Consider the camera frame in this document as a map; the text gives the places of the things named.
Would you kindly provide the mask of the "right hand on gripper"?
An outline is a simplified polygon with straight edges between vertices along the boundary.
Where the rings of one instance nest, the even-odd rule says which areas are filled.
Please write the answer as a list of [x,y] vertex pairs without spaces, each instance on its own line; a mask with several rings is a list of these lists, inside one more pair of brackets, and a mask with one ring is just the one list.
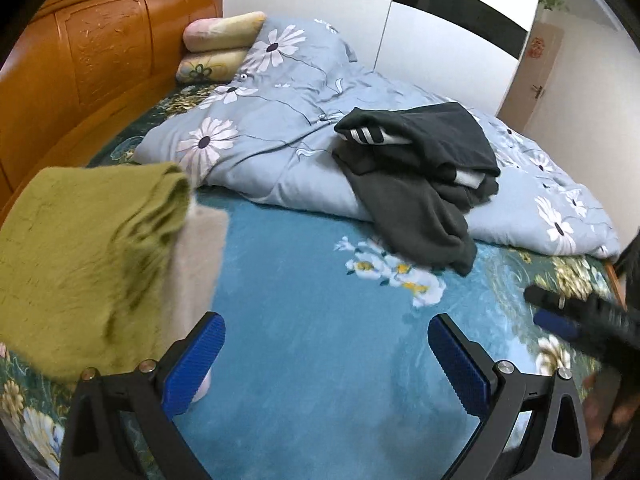
[[639,408],[639,379],[625,378],[612,366],[602,366],[585,380],[588,396],[582,404],[593,460],[605,460],[620,447]]

